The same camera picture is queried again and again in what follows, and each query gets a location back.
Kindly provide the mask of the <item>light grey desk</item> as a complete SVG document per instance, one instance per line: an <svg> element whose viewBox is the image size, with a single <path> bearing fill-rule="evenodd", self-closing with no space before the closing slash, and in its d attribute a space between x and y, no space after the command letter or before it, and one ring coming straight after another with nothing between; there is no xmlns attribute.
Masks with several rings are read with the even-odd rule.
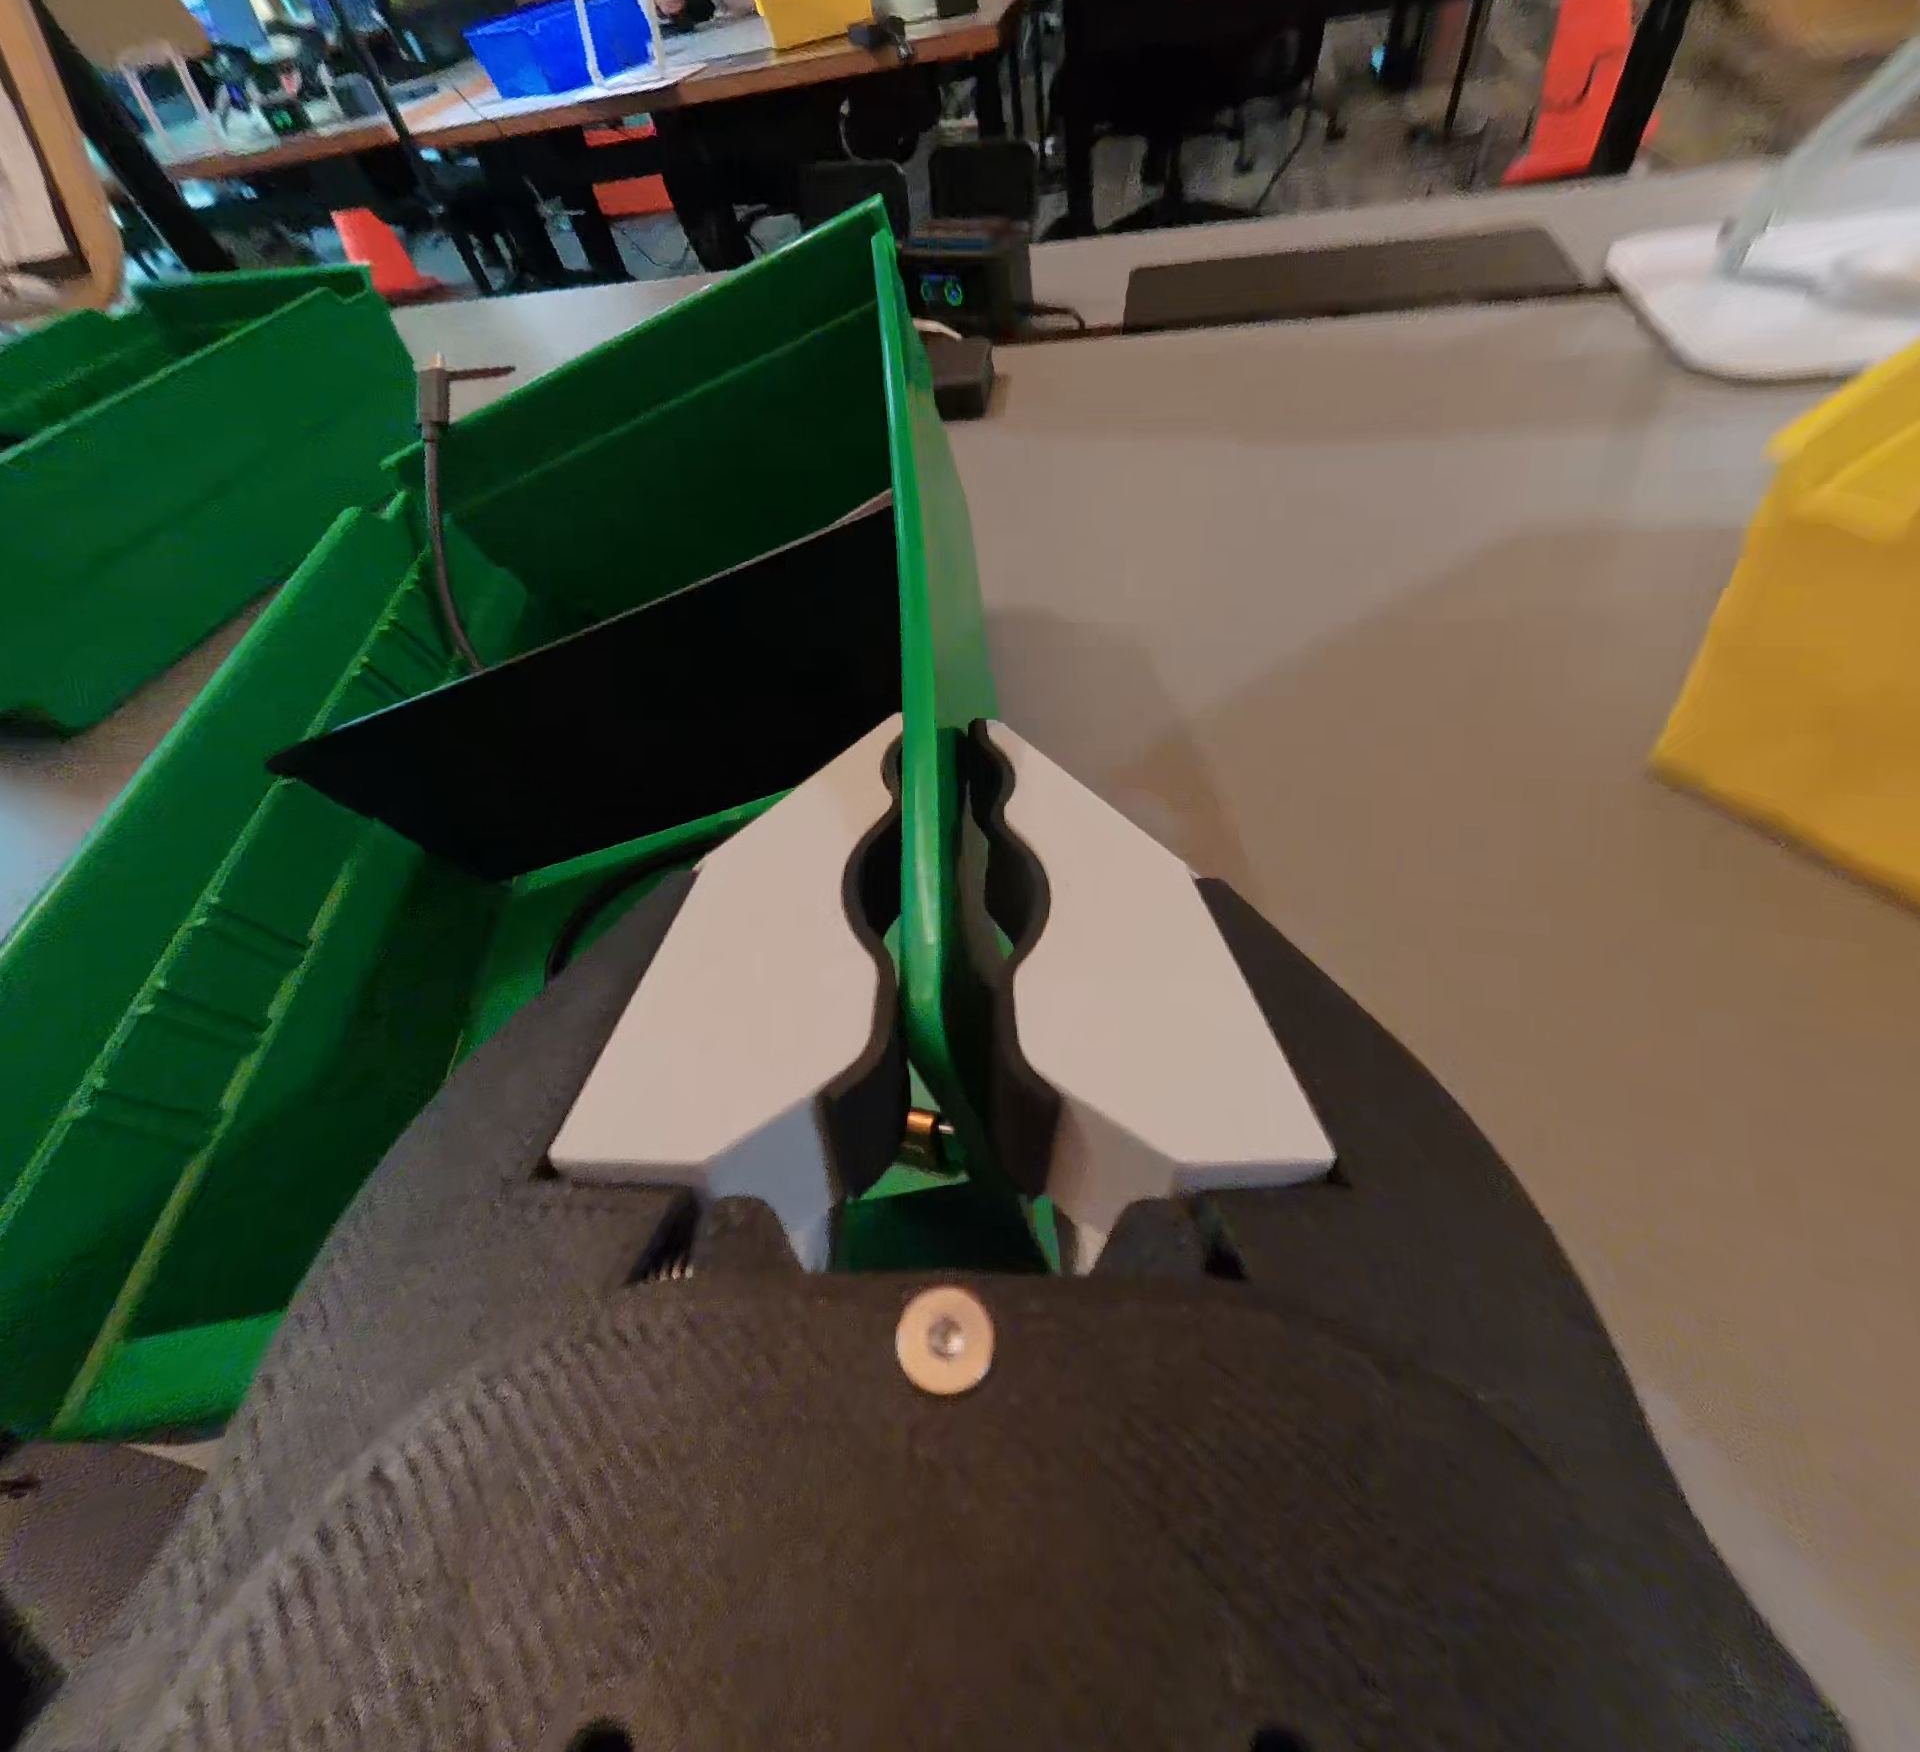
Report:
<svg viewBox="0 0 1920 1752"><path fill-rule="evenodd" d="M884 934L963 1170L823 1271L563 1178L788 790L457 1058L225 1416L5 1432L5 1741L1916 1748L1916 905L1650 768L1802 395L1581 293L1011 368L984 721L1202 878L1332 1175L1068 1273Z"/></svg>

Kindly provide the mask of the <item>blue plastic bin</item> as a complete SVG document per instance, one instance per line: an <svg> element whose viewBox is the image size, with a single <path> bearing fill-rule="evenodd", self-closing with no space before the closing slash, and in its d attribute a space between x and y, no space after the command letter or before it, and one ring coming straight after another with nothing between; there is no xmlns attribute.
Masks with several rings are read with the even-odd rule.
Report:
<svg viewBox="0 0 1920 1752"><path fill-rule="evenodd" d="M464 26L470 53L502 101L560 96L657 69L639 0L582 0L582 8L587 33L572 0L531 2Z"/></svg>

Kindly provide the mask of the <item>black bin divider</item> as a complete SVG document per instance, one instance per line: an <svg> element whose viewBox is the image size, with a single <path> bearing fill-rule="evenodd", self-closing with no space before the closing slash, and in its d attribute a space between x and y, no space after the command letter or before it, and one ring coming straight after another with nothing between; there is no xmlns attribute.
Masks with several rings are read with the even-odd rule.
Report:
<svg viewBox="0 0 1920 1752"><path fill-rule="evenodd" d="M898 583L884 497L266 766L509 880L781 793L890 719Z"/></svg>

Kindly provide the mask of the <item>flat black device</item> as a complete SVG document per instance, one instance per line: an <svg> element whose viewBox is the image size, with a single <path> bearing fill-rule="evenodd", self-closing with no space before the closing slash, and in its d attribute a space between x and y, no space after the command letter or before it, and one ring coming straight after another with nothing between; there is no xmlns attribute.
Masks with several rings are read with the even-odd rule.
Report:
<svg viewBox="0 0 1920 1752"><path fill-rule="evenodd" d="M989 339L920 333L932 373L936 411L946 423L986 418L997 390L997 359Z"/></svg>

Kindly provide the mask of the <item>green plastic bin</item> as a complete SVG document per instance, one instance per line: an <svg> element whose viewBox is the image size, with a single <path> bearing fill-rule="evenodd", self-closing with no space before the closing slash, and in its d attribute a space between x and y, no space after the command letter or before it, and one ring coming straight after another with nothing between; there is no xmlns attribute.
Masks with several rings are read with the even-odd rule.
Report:
<svg viewBox="0 0 1920 1752"><path fill-rule="evenodd" d="M509 880L266 761L470 677L419 448L350 505L5 944L5 1432L225 1416L448 1071L695 845L781 793ZM981 1123L963 736L997 714L968 505L870 202L453 420L448 554L487 669L891 499L904 1048Z"/></svg>
<svg viewBox="0 0 1920 1752"><path fill-rule="evenodd" d="M415 400L361 266L164 277L9 340L5 727L94 727L382 505Z"/></svg>

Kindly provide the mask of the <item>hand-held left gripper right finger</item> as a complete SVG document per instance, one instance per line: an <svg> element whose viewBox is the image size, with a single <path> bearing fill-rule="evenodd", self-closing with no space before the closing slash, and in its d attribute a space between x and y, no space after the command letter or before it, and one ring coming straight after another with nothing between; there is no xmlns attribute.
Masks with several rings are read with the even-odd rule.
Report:
<svg viewBox="0 0 1920 1752"><path fill-rule="evenodd" d="M992 1161L1089 1273L1139 1203L1323 1181L1335 1149L1202 878L1011 725L963 747Z"/></svg>

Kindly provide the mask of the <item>orange floor cone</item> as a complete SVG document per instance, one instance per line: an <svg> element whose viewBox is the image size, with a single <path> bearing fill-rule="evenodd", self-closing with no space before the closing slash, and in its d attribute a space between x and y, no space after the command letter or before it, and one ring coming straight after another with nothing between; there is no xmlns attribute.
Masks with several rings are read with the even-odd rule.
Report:
<svg viewBox="0 0 1920 1752"><path fill-rule="evenodd" d="M1541 99L1503 187L1588 173L1636 33L1636 0L1559 0Z"/></svg>
<svg viewBox="0 0 1920 1752"><path fill-rule="evenodd" d="M397 234L370 207L333 212L333 228L341 239L345 260L363 268L372 288L392 305L411 305L444 298L450 286L419 269L414 254Z"/></svg>

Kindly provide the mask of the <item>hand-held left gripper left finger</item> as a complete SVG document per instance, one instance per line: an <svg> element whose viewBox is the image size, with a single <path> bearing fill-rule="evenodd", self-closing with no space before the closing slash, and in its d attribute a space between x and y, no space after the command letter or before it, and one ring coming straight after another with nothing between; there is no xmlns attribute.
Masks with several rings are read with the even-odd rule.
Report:
<svg viewBox="0 0 1920 1752"><path fill-rule="evenodd" d="M900 731L886 717L700 860L548 1147L563 1178L757 1199L828 1267L904 1116L895 974L850 877L893 816Z"/></svg>

